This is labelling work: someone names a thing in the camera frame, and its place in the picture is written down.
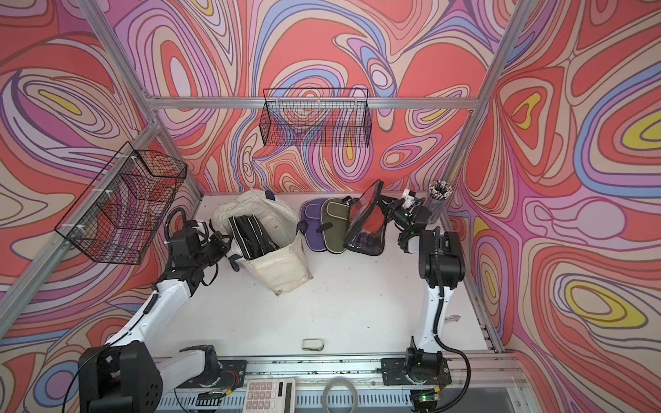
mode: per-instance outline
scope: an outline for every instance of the colorful swirl pattern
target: colorful swirl pattern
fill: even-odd
[[[546,0],[450,200],[545,412],[661,411],[661,3]]]
[[[4,2],[0,38],[1,297],[146,122],[76,1]],[[182,188],[176,202],[190,210],[190,191]],[[143,303],[165,262],[162,241],[140,267],[95,264],[77,250],[65,256],[0,340],[0,412],[61,408],[80,354]],[[72,390],[71,412],[77,383]]]
[[[479,90],[509,10],[507,2],[469,0],[148,0],[111,3],[106,15],[147,92],[157,96],[367,87],[371,96],[457,97]],[[452,61],[461,65],[447,64]],[[161,111],[208,192],[363,190],[376,178],[393,188],[421,188],[442,170],[465,116],[376,110],[368,149],[271,150],[259,142],[259,111]],[[413,143],[418,149],[386,153],[432,134],[442,136],[442,147],[423,139]],[[430,159],[433,166],[426,167]],[[384,167],[392,162],[397,166]]]

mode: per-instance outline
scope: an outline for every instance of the white tote bag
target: white tote bag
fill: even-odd
[[[268,199],[263,191],[249,190],[236,200],[218,206],[211,221],[218,231],[231,234],[229,217],[240,215],[257,217],[280,249],[254,260],[239,258],[237,263],[247,268],[276,295],[288,293],[312,279],[303,253],[303,235],[297,231],[299,217],[288,204],[278,199]],[[234,254],[243,255],[236,241],[232,242],[227,256]]]

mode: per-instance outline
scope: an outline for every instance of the black cable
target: black cable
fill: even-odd
[[[214,277],[211,279],[211,281],[209,281],[209,284],[207,284],[206,282],[204,282],[204,278],[202,278],[202,281],[201,281],[201,282],[202,282],[202,285],[204,285],[205,287],[208,287],[209,285],[211,285],[211,284],[214,283],[216,277],[218,277],[218,263],[217,263],[217,262],[215,263],[215,274],[214,274]]]
[[[435,410],[431,410],[428,413],[438,413],[438,412],[444,412],[447,409],[453,407],[455,404],[457,404],[461,398],[464,397],[466,392],[468,391],[468,386],[471,383],[471,362],[468,360],[468,357],[461,351],[457,350],[455,348],[447,347],[441,339],[438,337],[438,323],[441,320],[441,313],[443,312],[443,304],[445,303],[445,291],[444,291],[444,283],[443,283],[443,277],[441,277],[441,268],[438,263],[439,261],[439,249],[440,249],[440,242],[441,240],[441,229],[440,227],[436,227],[434,229],[434,269],[436,271],[436,277],[438,279],[438,286],[440,288],[440,299],[438,300],[438,307],[436,307],[436,315],[434,316],[434,325],[432,327],[432,333],[434,335],[434,340],[436,343],[441,347],[443,350],[455,354],[459,354],[462,358],[463,361],[466,363],[466,381],[463,384],[463,388],[461,389],[461,392],[457,395],[457,397],[454,398],[451,402],[447,403],[445,406],[441,406]]]
[[[185,411],[186,413],[190,413],[190,412],[188,411],[188,409],[186,409],[185,407],[183,407],[182,404],[181,404],[181,402],[179,401],[179,397],[176,395],[176,387],[175,387],[173,390],[175,391],[175,399],[176,399],[176,403],[179,405],[179,407],[181,407],[181,410]]]
[[[65,413],[65,407],[66,407],[66,405],[67,405],[67,397],[69,397],[69,392],[71,391],[71,387],[73,386],[73,382],[76,381],[76,377],[78,377],[78,374],[81,372],[82,368],[87,364],[87,362],[90,361],[90,360],[92,360],[94,357],[97,357],[99,354],[101,354],[101,352],[102,352],[103,350],[105,350],[105,349],[107,349],[107,348],[109,348],[109,347],[113,347],[113,346],[114,346],[115,344],[117,344],[121,339],[123,339],[124,337],[126,337],[126,335],[127,335],[128,333],[130,333],[131,330],[133,330],[133,327],[137,326],[137,324],[142,320],[142,317],[144,317],[145,314],[147,314],[147,313],[142,313],[142,315],[140,315],[140,317],[138,318],[138,320],[137,320],[137,321],[136,321],[136,322],[135,322],[135,323],[134,323],[134,324],[133,324],[133,325],[132,325],[132,326],[131,326],[131,327],[130,327],[125,333],[124,333],[124,334],[122,334],[121,337],[119,337],[117,340],[113,341],[113,342],[110,343],[110,344],[106,344],[106,345],[104,345],[104,346],[101,348],[101,350],[97,351],[96,354],[94,354],[93,356],[89,357],[87,360],[85,360],[85,361],[83,362],[83,364],[81,364],[81,365],[78,367],[78,370],[76,370],[76,374],[73,375],[73,378],[71,379],[71,382],[69,383],[69,387],[67,388],[67,392],[64,393],[64,400],[62,401],[62,413]]]
[[[435,410],[431,410],[428,413],[445,412],[447,409],[453,407],[455,404],[457,404],[461,400],[461,398],[464,397],[464,395],[468,391],[468,386],[471,383],[471,362],[468,360],[468,357],[466,357],[466,355],[461,350],[457,350],[455,348],[447,347],[445,344],[443,344],[441,339],[438,337],[438,322],[441,319],[441,312],[442,312],[442,309],[443,309],[444,301],[445,300],[442,299],[442,298],[438,301],[438,308],[436,309],[436,316],[434,317],[434,327],[432,328],[432,333],[434,333],[434,340],[439,345],[439,347],[441,347],[443,350],[445,350],[447,352],[459,354],[461,356],[461,358],[463,358],[463,361],[466,363],[466,381],[464,382],[463,387],[461,388],[461,392],[459,392],[459,394],[454,398],[454,400],[447,403],[445,406],[441,406],[441,407],[439,407]]]
[[[206,244],[209,242],[209,227],[207,227],[206,222],[202,222],[202,228],[204,228],[204,242],[202,244]]]

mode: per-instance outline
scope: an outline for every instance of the metal rail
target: metal rail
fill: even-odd
[[[454,151],[452,151],[446,169],[443,172],[442,179],[446,182],[454,183],[461,164],[464,161],[468,145],[473,140],[473,137],[480,132],[480,120],[488,109],[491,95],[496,90],[496,84],[512,55],[512,50],[514,50],[516,42],[519,40],[528,15],[536,3],[537,0],[520,0],[516,3],[512,17],[510,17],[510,22],[498,44],[491,65],[486,71],[482,87],[477,94],[477,107],[468,116],[468,119],[466,119],[461,135],[457,140],[457,145]]]
[[[147,127],[136,136],[133,146],[136,149],[146,149],[149,147],[157,129],[157,125],[154,122],[150,122],[149,125],[147,125]],[[126,159],[127,158],[119,158],[99,180],[97,187],[105,188],[105,186],[117,175],[124,162],[126,162]],[[100,195],[100,191],[91,192],[69,216],[65,225],[76,224]],[[53,231],[52,234],[48,245],[37,254],[37,258],[30,263],[28,268],[20,275],[14,284],[9,287],[2,299],[0,299],[0,338],[9,331],[12,324],[18,319],[34,295],[37,294],[37,291],[39,291],[50,274],[52,274],[62,261],[62,258],[64,258],[66,253],[71,249],[72,245],[69,241],[62,238],[55,231]]]
[[[161,143],[163,144],[163,147],[167,151],[168,155],[183,161],[184,157],[177,149],[175,141],[172,139],[170,132],[163,125],[158,115],[154,113],[154,110],[147,103],[147,92],[145,87],[140,83],[140,80],[138,79],[133,66],[129,63],[130,61],[126,56],[126,53],[120,44],[119,39],[117,38],[117,35],[115,35],[115,31],[112,29],[112,26],[110,25],[110,22],[108,22],[106,15],[99,7],[97,0],[79,0],[78,4],[85,14],[87,21],[89,21],[89,24],[92,26],[92,29],[94,30],[94,33],[96,34],[99,42],[101,45],[103,45],[103,48],[108,53],[110,62],[126,82],[136,104],[140,107],[142,112],[144,112],[147,119],[153,120],[161,128]],[[186,183],[188,184],[188,187],[193,196],[197,198],[199,202],[199,199],[202,198],[202,193],[200,192],[195,179],[188,175],[186,177]]]
[[[443,228],[445,228],[446,231],[450,231],[452,229],[452,224],[450,223],[447,211],[445,209],[441,211],[440,219],[441,223],[443,224]],[[491,340],[491,346],[493,347],[494,352],[504,353],[505,347],[502,345],[500,337],[496,332],[493,323],[491,322],[491,318],[486,312],[485,304],[478,294],[473,275],[468,268],[466,269],[466,274],[463,278],[463,285],[466,287],[466,292],[468,293],[468,297],[470,298],[471,304],[473,305],[473,311],[477,316],[477,320],[486,328],[486,333],[488,334],[488,339]]]
[[[160,97],[151,96],[145,98],[152,109],[194,109],[194,108],[216,108],[216,109],[261,109],[264,107],[264,98],[261,97]],[[320,101],[346,100],[353,102],[353,98],[312,98]],[[475,109],[476,98],[368,98],[371,109],[427,109],[427,108],[452,108],[452,109]]]

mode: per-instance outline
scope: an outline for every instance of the black wire basket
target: black wire basket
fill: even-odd
[[[365,88],[264,89],[259,121],[264,146],[369,147]]]
[[[66,233],[56,231],[94,262],[138,265],[186,179],[182,161],[158,151],[133,150],[118,174]]]

